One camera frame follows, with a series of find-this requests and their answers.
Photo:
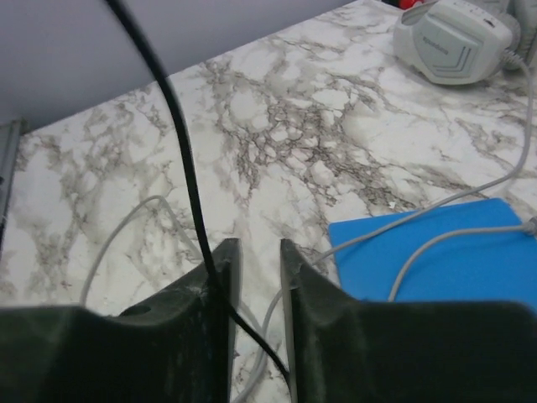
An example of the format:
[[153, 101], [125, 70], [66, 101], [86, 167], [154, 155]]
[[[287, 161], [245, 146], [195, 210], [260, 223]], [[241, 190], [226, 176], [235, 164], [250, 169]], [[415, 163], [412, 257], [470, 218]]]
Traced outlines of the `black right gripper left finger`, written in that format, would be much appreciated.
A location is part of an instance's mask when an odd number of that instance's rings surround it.
[[199, 265], [118, 316], [1, 311], [4, 402], [227, 402], [235, 325]]

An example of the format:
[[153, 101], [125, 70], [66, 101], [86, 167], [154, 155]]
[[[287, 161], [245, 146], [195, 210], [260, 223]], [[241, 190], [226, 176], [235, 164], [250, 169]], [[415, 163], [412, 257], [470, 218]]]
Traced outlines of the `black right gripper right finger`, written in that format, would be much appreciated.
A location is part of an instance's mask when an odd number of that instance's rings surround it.
[[533, 402], [536, 315], [506, 301], [359, 301], [280, 243], [294, 402]]

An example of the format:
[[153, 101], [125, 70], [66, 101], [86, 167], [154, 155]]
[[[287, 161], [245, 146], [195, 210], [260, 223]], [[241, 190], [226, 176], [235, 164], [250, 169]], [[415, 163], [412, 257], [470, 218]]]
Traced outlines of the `black headphones with cable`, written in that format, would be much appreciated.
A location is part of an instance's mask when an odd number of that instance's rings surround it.
[[185, 119], [177, 99], [174, 88], [170, 85], [168, 76], [164, 67], [151, 47], [149, 40], [144, 35], [138, 22], [129, 12], [127, 6], [122, 1], [108, 0], [106, 1], [111, 13], [121, 24], [124, 32], [132, 40], [133, 45], [139, 52], [143, 62], [148, 67], [152, 77], [158, 84], [165, 103], [169, 109], [175, 126], [175, 132], [180, 146], [180, 155], [185, 172], [185, 181], [190, 201], [190, 209], [195, 225], [198, 243], [201, 248], [201, 254], [209, 279], [219, 296], [222, 299], [223, 305], [227, 309], [228, 316], [244, 331], [258, 346], [272, 359], [274, 365], [284, 378], [284, 382], [290, 385], [290, 374], [279, 358], [277, 353], [268, 345], [262, 336], [250, 327], [242, 317], [237, 313], [232, 303], [228, 300], [227, 293], [223, 290], [222, 284], [216, 273], [216, 265], [211, 254], [210, 245], [206, 233], [204, 217], [201, 208], [201, 199], [198, 190], [198, 182], [196, 170], [193, 160], [193, 155], [190, 146], [190, 137], [186, 127]]

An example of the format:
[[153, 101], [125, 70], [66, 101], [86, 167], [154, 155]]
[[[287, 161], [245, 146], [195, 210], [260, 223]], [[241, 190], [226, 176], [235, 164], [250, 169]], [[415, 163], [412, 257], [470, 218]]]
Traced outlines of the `blue plastic board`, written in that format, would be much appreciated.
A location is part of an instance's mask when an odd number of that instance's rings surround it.
[[536, 307], [536, 237], [500, 199], [440, 207], [334, 255], [366, 301], [516, 301]]

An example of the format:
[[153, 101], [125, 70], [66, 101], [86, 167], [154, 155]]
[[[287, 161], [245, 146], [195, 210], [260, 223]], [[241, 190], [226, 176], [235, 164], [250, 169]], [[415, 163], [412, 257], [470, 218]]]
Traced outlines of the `red black emergency button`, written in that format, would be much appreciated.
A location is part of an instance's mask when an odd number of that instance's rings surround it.
[[397, 5], [402, 10], [408, 10], [425, 3], [425, 0], [398, 0]]

